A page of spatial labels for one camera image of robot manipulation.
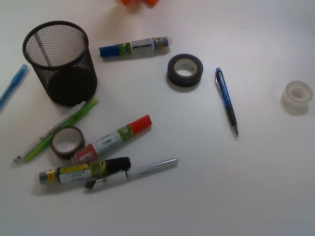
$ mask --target blue marker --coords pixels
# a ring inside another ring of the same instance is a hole
[[[231,125],[233,126],[234,131],[238,137],[237,122],[236,122],[234,110],[232,107],[232,102],[231,102],[230,96],[228,95],[228,91],[227,91],[227,87],[225,84],[223,73],[219,67],[217,68],[217,71],[216,71],[216,82],[217,82],[217,85],[221,91],[222,100],[224,102],[226,112],[228,114],[228,118],[229,118]]]
[[[10,94],[14,91],[14,89],[17,87],[17,85],[20,83],[21,79],[25,75],[26,71],[28,70],[28,66],[23,64],[21,69],[16,73],[16,75],[13,77],[11,83],[6,88],[2,96],[0,97],[0,109],[6,102],[6,100],[9,98]]]
[[[172,40],[169,37],[148,38],[99,48],[99,55],[104,58],[130,54],[143,54],[160,51],[170,45],[172,45]]]

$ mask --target blue pen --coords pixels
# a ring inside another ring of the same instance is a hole
[[[221,91],[222,100],[224,102],[228,118],[230,119],[231,125],[233,126],[235,133],[238,137],[237,122],[236,122],[234,110],[232,107],[230,96],[228,95],[223,73],[219,67],[217,68],[217,71],[216,71],[216,82]]]
[[[16,73],[16,75],[13,77],[11,83],[6,88],[2,96],[0,97],[0,109],[6,102],[6,100],[9,98],[10,94],[14,91],[14,89],[17,87],[17,85],[20,83],[21,79],[25,75],[26,71],[28,70],[28,66],[23,64],[21,69]]]

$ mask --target yellow label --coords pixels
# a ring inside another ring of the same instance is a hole
[[[88,164],[78,165],[78,166],[67,166],[60,168],[60,174],[75,172],[75,171],[83,171],[89,170],[90,167]]]
[[[49,182],[55,181],[55,171],[47,171],[47,177]]]

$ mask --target black marker cap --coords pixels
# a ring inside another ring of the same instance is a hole
[[[129,157],[120,157],[106,160],[107,173],[114,173],[120,170],[127,170],[131,167]]]

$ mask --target pen clip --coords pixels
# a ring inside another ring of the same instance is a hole
[[[96,181],[99,180],[99,179],[102,179],[103,182],[106,182],[106,178],[111,176],[111,175],[114,175],[116,173],[119,173],[119,172],[122,172],[122,171],[125,171],[125,170],[119,170],[119,171],[116,171],[116,172],[113,172],[113,173],[110,173],[110,174],[106,174],[106,175],[102,175],[102,176],[98,176],[98,177],[95,177],[95,178],[92,178],[90,179],[88,182],[86,182],[86,184],[84,185],[84,187],[86,188],[93,188],[93,186],[96,184]]]
[[[217,89],[218,89],[218,92],[219,92],[219,94],[220,94],[220,97],[222,98],[222,91],[221,91],[220,85],[219,85],[219,83],[218,83],[217,75],[216,75],[216,85],[217,85]]]

